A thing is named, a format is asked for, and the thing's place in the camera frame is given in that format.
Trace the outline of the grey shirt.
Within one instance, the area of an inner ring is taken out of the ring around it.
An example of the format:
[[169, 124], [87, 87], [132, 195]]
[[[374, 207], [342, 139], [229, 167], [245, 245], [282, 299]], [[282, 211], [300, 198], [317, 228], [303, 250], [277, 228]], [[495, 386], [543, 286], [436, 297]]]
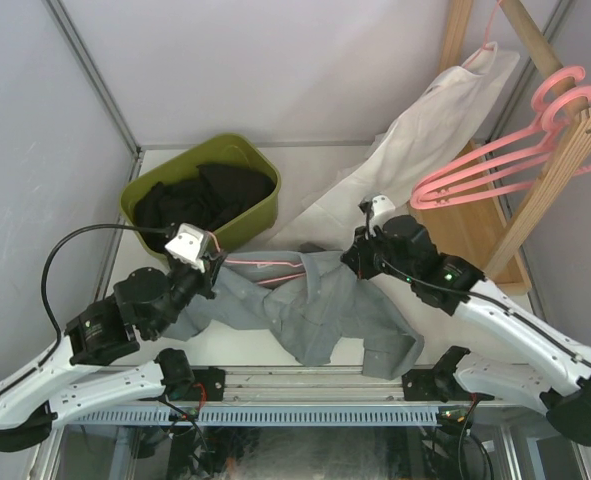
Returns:
[[356, 338], [363, 342], [365, 375], [385, 380], [404, 375], [422, 353], [423, 336], [381, 289], [358, 279], [340, 256], [338, 251], [231, 254], [226, 259], [302, 263], [305, 276], [258, 285], [257, 280], [293, 270], [224, 263], [214, 287], [216, 297], [195, 297], [165, 335], [187, 341], [213, 321], [235, 330], [268, 330], [308, 367], [329, 363], [340, 339]]

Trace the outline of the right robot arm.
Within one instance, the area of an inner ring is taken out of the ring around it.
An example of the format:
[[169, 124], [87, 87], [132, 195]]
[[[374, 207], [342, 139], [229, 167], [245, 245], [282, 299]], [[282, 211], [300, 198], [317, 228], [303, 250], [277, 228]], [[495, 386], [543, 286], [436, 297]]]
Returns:
[[373, 202], [363, 209], [365, 224], [356, 228], [344, 264], [362, 279], [384, 274], [405, 282], [424, 304], [486, 330], [524, 358], [509, 365], [453, 346], [433, 368], [436, 391], [526, 407], [567, 439], [591, 446], [591, 347], [523, 309], [468, 261], [439, 252], [412, 216]]

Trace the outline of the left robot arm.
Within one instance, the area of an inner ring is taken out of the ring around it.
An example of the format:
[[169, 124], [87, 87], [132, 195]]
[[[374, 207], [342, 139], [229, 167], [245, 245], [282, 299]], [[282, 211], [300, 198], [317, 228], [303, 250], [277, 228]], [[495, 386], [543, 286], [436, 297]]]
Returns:
[[71, 320], [43, 357], [0, 381], [0, 452], [38, 445], [53, 429], [109, 406], [189, 396], [195, 376], [179, 349], [165, 348], [122, 373], [91, 376], [137, 352], [141, 342], [158, 340], [195, 296], [214, 298], [223, 262], [218, 254], [207, 256], [203, 269], [140, 268]]

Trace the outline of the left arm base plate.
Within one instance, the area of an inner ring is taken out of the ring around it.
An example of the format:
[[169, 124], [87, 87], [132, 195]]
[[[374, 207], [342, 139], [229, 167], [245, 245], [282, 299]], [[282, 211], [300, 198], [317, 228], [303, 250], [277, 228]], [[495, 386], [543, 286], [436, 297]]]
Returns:
[[193, 384], [179, 393], [169, 396], [173, 401], [197, 402], [206, 394], [207, 401], [219, 402], [224, 397], [226, 372], [223, 369], [208, 367], [193, 370]]

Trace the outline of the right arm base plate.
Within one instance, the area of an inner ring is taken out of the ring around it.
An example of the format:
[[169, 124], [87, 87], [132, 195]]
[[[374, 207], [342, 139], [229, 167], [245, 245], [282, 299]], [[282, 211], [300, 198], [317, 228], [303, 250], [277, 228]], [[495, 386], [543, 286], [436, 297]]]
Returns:
[[438, 388], [432, 369], [412, 369], [402, 376], [404, 399], [409, 402], [445, 402], [447, 397]]

